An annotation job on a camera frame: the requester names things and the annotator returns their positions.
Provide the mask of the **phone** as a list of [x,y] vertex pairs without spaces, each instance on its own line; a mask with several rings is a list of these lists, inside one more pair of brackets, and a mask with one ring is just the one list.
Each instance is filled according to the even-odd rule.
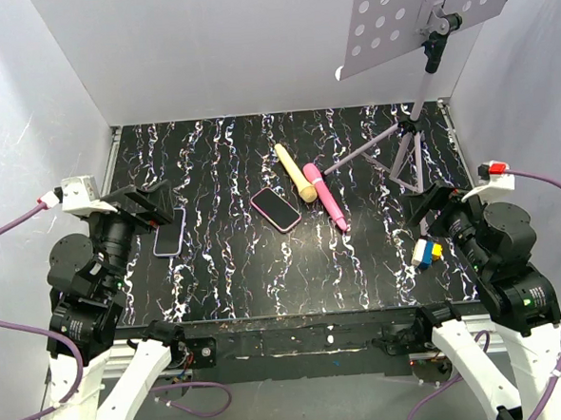
[[159,226],[156,230],[152,253],[156,258],[177,258],[183,249],[185,209],[174,209],[172,223]]

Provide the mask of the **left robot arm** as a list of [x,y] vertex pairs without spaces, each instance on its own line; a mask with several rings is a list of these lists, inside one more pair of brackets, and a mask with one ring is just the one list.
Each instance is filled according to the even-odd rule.
[[49,254],[51,402],[48,420],[134,420],[158,375],[188,357],[184,331],[154,320],[105,401],[103,376],[111,357],[133,239],[172,222],[170,182],[135,185],[100,197],[93,178],[69,178],[52,192],[64,212],[88,225]]

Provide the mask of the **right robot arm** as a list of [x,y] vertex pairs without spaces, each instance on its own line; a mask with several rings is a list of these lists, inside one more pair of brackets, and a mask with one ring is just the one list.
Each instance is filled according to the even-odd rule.
[[529,213],[502,200],[514,187],[510,175],[492,175],[471,191],[436,182],[402,203],[409,226],[434,213],[429,235],[450,239],[470,263],[514,381],[495,366],[449,303],[417,309],[414,338],[422,349],[438,349],[451,360],[488,420],[561,420],[561,373],[547,401],[540,402],[561,354],[561,312],[554,288],[531,263],[536,234]]

